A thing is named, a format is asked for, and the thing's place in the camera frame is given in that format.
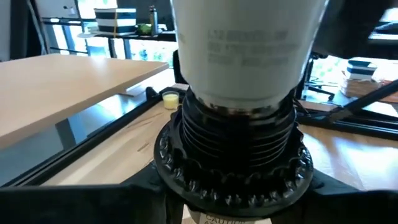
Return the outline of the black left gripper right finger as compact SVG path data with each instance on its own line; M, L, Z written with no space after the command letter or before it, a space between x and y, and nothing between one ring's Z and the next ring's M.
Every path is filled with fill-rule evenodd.
M318 170L295 204L272 224L397 223L397 190L359 190Z

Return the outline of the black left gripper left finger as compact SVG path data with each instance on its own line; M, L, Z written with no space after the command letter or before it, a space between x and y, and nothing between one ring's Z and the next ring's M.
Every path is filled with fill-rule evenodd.
M120 184L5 187L1 223L181 223L183 202L153 164Z

